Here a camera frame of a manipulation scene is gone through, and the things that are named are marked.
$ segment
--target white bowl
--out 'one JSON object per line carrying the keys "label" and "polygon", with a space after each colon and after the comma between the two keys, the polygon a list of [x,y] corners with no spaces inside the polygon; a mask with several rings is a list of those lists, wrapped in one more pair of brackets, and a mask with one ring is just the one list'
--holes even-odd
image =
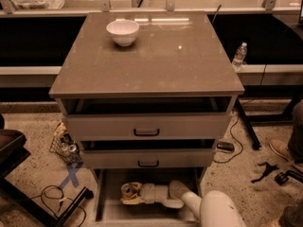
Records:
{"label": "white bowl", "polygon": [[136,39],[139,24],[133,20],[116,20],[108,24],[106,30],[114,42],[120,46],[128,46]]}

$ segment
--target drawer handle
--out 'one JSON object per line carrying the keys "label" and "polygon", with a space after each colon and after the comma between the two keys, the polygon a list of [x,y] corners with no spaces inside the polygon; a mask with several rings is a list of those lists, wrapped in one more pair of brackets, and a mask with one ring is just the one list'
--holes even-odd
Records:
{"label": "drawer handle", "polygon": [[134,129],[134,135],[135,136],[158,136],[160,134],[160,129],[155,130],[151,130],[151,132],[148,132],[147,130],[137,130]]}
{"label": "drawer handle", "polygon": [[152,164],[141,164],[141,162],[138,161],[138,166],[139,167],[158,167],[159,166],[159,161],[156,161],[154,163],[154,165],[152,165]]}

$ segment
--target floor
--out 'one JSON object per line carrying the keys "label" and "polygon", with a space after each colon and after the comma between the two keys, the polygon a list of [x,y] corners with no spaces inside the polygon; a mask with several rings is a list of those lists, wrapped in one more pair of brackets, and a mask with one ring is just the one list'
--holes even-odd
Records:
{"label": "floor", "polygon": [[[249,114],[267,114],[266,112],[281,112],[287,100],[279,101],[243,101],[245,111]],[[61,186],[64,195],[75,198],[84,186],[97,193],[97,183],[90,170],[85,166],[78,169],[76,179],[68,178],[66,163],[56,154],[50,152],[53,134],[61,122],[61,113],[56,103],[0,103],[0,112],[5,117],[5,129],[21,131],[27,142],[25,148],[31,153],[30,157],[21,163],[7,177],[11,183],[26,193],[36,197],[49,185]],[[277,218],[287,205],[296,204],[301,198],[302,183],[290,179],[284,185],[278,185],[274,177],[281,171],[291,169],[283,159],[276,156],[268,146],[270,138],[287,141],[291,125],[254,126],[261,143],[260,150],[252,149],[252,141],[238,116],[237,109],[233,111],[229,128],[222,140],[235,145],[234,153],[216,152],[215,162],[207,169],[201,188],[205,194],[209,190],[220,190],[226,193],[237,205],[247,227],[258,227],[273,218]],[[257,183],[252,180],[259,178],[265,166],[258,164],[268,162],[277,165],[279,170]],[[48,211],[40,198],[34,200]],[[57,201],[46,200],[54,211],[58,209]],[[63,207],[69,204],[64,201]],[[96,198],[84,200],[81,206],[86,211],[86,219],[81,226],[96,224]],[[78,209],[64,226],[78,226],[84,214]],[[17,202],[12,201],[1,193],[0,220],[4,226],[43,226]]]}

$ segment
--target shoe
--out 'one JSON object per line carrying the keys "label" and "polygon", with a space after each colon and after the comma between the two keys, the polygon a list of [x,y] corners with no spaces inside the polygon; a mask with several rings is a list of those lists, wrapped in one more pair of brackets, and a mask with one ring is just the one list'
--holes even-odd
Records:
{"label": "shoe", "polygon": [[262,224],[260,227],[281,227],[278,223],[278,218],[268,223]]}
{"label": "shoe", "polygon": [[303,174],[303,163],[294,163],[293,168]]}
{"label": "shoe", "polygon": [[269,141],[269,146],[275,154],[284,158],[286,161],[292,161],[294,157],[288,150],[288,145],[281,140],[271,139]]}

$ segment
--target plastic bottle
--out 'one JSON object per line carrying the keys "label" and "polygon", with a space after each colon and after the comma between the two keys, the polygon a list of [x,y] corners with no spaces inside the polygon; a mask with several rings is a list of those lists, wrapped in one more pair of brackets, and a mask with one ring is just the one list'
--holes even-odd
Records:
{"label": "plastic bottle", "polygon": [[232,61],[232,65],[235,68],[235,71],[238,72],[242,68],[242,63],[247,54],[247,43],[242,43],[236,51],[235,57]]}

